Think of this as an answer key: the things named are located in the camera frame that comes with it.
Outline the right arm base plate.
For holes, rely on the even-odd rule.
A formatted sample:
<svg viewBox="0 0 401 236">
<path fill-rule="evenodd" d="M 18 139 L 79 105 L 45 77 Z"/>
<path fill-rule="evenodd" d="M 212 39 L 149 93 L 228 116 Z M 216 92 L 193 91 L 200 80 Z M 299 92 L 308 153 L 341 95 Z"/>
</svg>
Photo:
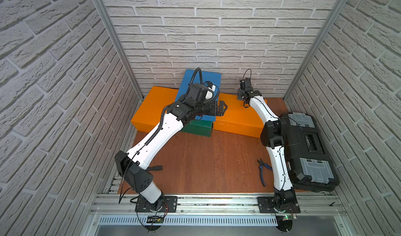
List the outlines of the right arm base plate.
<svg viewBox="0 0 401 236">
<path fill-rule="evenodd" d="M 278 196 L 259 196 L 257 197 L 258 208 L 261 214 L 299 214 L 301 213 L 298 201 L 281 200 Z"/>
</svg>

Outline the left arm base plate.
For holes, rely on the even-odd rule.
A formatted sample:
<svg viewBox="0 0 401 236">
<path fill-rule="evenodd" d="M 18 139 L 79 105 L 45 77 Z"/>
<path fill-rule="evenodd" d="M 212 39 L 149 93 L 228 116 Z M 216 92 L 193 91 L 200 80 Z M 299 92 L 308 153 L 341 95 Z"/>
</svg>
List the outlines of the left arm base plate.
<svg viewBox="0 0 401 236">
<path fill-rule="evenodd" d="M 138 213 L 175 213 L 178 204 L 177 196 L 161 196 L 155 203 L 150 203 L 143 196 L 139 196 L 136 201 L 135 211 Z"/>
</svg>

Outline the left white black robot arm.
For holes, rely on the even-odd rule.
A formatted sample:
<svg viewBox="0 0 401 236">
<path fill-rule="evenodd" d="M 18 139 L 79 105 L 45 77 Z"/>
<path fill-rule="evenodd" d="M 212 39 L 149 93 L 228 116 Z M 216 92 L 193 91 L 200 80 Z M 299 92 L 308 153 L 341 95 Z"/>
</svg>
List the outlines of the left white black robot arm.
<svg viewBox="0 0 401 236">
<path fill-rule="evenodd" d="M 159 123 L 127 152 L 119 151 L 115 162 L 123 182 L 127 183 L 153 211 L 164 205 L 164 194 L 154 183 L 148 167 L 165 144 L 196 117 L 222 117 L 228 106 L 218 100 L 219 88 L 212 82 L 191 83 L 185 94 L 166 105 Z"/>
</svg>

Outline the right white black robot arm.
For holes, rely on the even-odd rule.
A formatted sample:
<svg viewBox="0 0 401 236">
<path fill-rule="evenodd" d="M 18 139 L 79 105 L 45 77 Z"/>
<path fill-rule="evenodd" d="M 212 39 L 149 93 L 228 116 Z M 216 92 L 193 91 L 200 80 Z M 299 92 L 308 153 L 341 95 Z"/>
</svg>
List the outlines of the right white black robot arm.
<svg viewBox="0 0 401 236">
<path fill-rule="evenodd" d="M 272 206 L 278 212 L 283 213 L 286 206 L 296 205 L 297 199 L 285 161 L 282 124 L 279 117 L 267 105 L 262 94 L 253 89 L 250 78 L 240 80 L 238 99 L 244 101 L 246 107 L 252 107 L 264 124 L 260 140 L 268 151 L 274 173 Z"/>
</svg>

